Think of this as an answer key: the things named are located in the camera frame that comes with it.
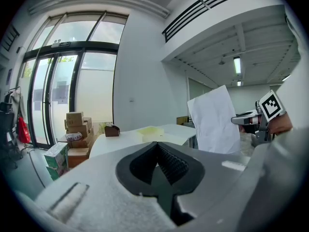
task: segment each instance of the black rubber slot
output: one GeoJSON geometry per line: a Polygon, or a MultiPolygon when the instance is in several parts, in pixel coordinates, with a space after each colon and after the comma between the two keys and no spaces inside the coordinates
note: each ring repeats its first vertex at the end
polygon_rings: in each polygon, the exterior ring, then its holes
{"type": "Polygon", "coordinates": [[[151,184],[153,172],[156,166],[156,145],[133,159],[130,163],[131,173],[141,181],[151,184]]]}
{"type": "Polygon", "coordinates": [[[152,142],[122,158],[116,166],[116,176],[132,194],[156,197],[160,204],[159,193],[151,186],[157,163],[172,187],[170,218],[178,226],[192,220],[191,215],[180,210],[177,196],[193,192],[204,177],[203,165],[193,157],[165,143],[152,142]]]}
{"type": "Polygon", "coordinates": [[[171,185],[184,177],[189,169],[185,161],[164,148],[158,151],[158,164],[171,185]]]}
{"type": "Polygon", "coordinates": [[[151,154],[144,154],[148,150],[150,151],[155,150],[156,145],[157,145],[157,142],[153,142],[150,145],[146,146],[145,148],[122,158],[116,166],[116,176],[119,182],[129,192],[131,192],[134,195],[158,197],[157,191],[148,182],[150,176],[152,178],[156,163],[152,165],[153,161],[149,158],[151,154]],[[150,160],[150,163],[149,163],[149,166],[146,167],[146,170],[138,166],[138,162],[139,163],[143,162],[142,165],[145,166],[144,164],[148,163],[147,160],[150,160]]]}

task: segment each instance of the robotic arm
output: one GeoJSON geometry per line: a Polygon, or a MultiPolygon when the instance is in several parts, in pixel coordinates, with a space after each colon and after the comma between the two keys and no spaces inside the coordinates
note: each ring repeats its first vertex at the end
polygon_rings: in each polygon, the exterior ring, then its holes
{"type": "Polygon", "coordinates": [[[271,141],[268,123],[282,111],[279,99],[271,90],[261,100],[255,102],[255,109],[232,117],[231,122],[242,125],[247,133],[255,134],[258,142],[267,143],[271,141]]]}

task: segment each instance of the hanging clothes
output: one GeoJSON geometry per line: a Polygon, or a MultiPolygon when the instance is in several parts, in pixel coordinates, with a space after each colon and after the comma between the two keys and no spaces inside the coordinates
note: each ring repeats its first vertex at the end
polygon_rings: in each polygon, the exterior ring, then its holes
{"type": "Polygon", "coordinates": [[[16,89],[10,96],[10,103],[12,103],[12,109],[14,112],[14,126],[18,126],[18,117],[22,116],[24,118],[26,116],[25,107],[24,107],[24,99],[21,94],[21,89],[16,89]]]}

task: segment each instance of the doorway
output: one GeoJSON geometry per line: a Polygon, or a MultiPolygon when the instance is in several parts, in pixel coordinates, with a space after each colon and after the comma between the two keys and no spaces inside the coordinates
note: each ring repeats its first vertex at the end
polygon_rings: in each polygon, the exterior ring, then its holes
{"type": "Polygon", "coordinates": [[[72,52],[40,56],[33,68],[28,95],[28,119],[32,142],[50,148],[66,132],[70,111],[70,87],[78,55],[72,52]]]}

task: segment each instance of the red bag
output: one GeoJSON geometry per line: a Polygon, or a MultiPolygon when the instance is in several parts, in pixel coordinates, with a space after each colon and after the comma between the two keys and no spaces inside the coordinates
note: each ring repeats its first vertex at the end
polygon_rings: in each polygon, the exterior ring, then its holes
{"type": "Polygon", "coordinates": [[[24,144],[30,143],[30,134],[22,116],[18,118],[18,139],[24,144]]]}

